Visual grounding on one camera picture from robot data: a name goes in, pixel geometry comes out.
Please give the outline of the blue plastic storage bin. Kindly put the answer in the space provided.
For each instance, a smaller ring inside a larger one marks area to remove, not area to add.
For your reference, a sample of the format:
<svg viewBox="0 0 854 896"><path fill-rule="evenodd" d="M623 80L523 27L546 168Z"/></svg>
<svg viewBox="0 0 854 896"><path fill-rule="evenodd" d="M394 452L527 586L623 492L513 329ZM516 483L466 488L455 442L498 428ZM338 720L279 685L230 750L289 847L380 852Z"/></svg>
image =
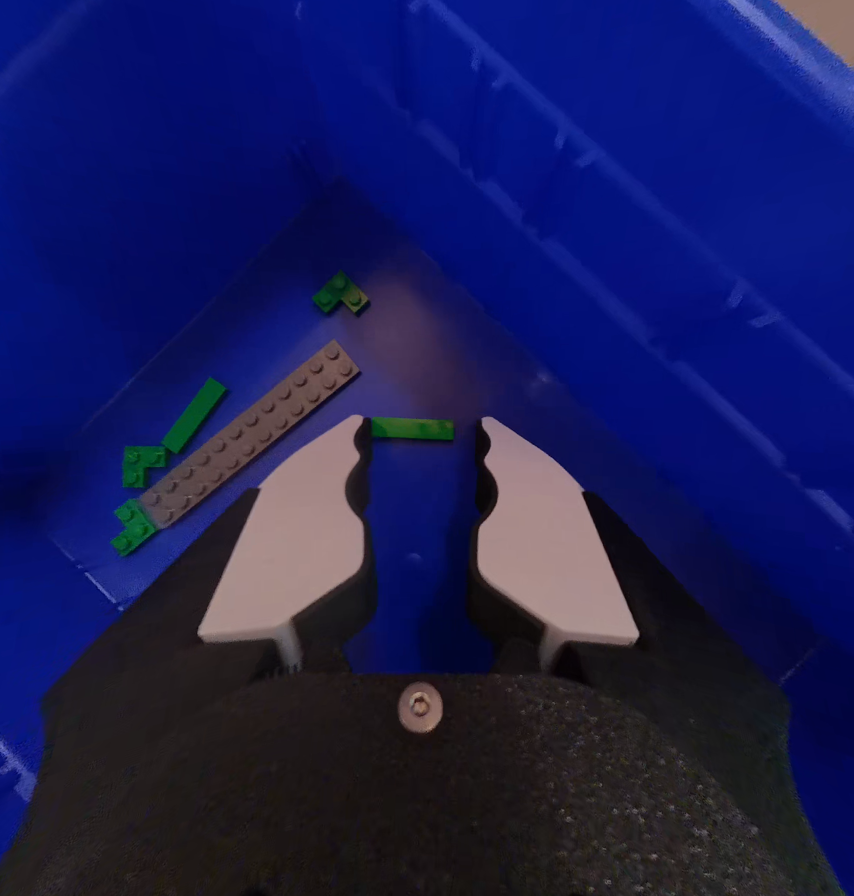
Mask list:
<svg viewBox="0 0 854 896"><path fill-rule="evenodd" d="M371 434L350 670L203 643L354 414L455 438ZM493 671L487 416L583 486L634 656ZM774 2L0 2L0 894L854 894L854 72Z"/></svg>

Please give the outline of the grey long studded plate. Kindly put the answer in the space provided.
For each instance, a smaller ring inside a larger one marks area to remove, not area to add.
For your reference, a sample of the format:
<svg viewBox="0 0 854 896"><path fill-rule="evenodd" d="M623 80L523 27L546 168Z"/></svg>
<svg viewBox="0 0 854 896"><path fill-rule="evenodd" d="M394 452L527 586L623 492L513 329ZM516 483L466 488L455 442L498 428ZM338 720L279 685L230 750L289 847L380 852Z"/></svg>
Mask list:
<svg viewBox="0 0 854 896"><path fill-rule="evenodd" d="M361 373L337 341L279 381L133 506L155 531L173 526Z"/></svg>

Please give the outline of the green brick tile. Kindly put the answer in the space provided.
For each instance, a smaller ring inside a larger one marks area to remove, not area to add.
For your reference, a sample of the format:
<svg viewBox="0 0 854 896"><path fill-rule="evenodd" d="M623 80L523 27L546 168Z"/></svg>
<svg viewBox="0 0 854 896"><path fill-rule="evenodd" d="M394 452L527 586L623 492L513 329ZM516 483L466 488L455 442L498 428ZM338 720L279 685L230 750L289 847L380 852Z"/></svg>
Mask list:
<svg viewBox="0 0 854 896"><path fill-rule="evenodd" d="M455 438L455 424L452 420L370 418L373 438L452 442Z"/></svg>
<svg viewBox="0 0 854 896"><path fill-rule="evenodd" d="M172 454L182 453L227 392L223 384L209 377L162 437L160 445Z"/></svg>

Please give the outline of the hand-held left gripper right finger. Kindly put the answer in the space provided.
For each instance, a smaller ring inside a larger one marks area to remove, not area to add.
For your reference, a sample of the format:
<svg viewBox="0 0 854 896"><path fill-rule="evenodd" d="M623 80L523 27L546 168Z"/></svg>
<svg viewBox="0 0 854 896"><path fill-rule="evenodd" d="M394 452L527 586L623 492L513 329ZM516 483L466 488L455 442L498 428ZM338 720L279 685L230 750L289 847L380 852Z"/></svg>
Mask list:
<svg viewBox="0 0 854 896"><path fill-rule="evenodd" d="M494 417L477 423L475 463L467 612L493 671L553 673L569 651L634 656L640 629L583 486Z"/></svg>

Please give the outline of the green corner brick plate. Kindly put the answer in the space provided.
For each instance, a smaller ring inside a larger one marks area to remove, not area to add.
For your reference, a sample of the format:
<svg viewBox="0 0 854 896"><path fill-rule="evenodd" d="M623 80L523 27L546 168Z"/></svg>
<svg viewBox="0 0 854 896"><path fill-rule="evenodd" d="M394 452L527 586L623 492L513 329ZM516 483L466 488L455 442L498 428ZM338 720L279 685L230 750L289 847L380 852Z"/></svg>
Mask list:
<svg viewBox="0 0 854 896"><path fill-rule="evenodd" d="M123 450L121 484L125 488L146 489L150 471L164 468L171 452L163 445L129 445Z"/></svg>
<svg viewBox="0 0 854 896"><path fill-rule="evenodd" d="M114 515L122 529L111 540L111 546L120 557L134 553L160 531L138 499L130 498L114 511Z"/></svg>
<svg viewBox="0 0 854 896"><path fill-rule="evenodd" d="M330 315L336 308L343 306L358 316L369 305L368 297L343 271L333 275L312 297L312 301L325 315Z"/></svg>

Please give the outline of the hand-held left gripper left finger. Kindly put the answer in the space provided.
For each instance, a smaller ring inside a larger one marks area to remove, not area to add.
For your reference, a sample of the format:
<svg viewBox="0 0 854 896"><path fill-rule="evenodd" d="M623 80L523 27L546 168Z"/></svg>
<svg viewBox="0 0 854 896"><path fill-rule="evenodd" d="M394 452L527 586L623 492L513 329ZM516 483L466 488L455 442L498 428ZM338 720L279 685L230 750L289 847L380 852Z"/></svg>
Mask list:
<svg viewBox="0 0 854 896"><path fill-rule="evenodd" d="M277 466L197 628L205 644L270 643L283 669L350 670L343 646L376 612L370 418L341 421Z"/></svg>

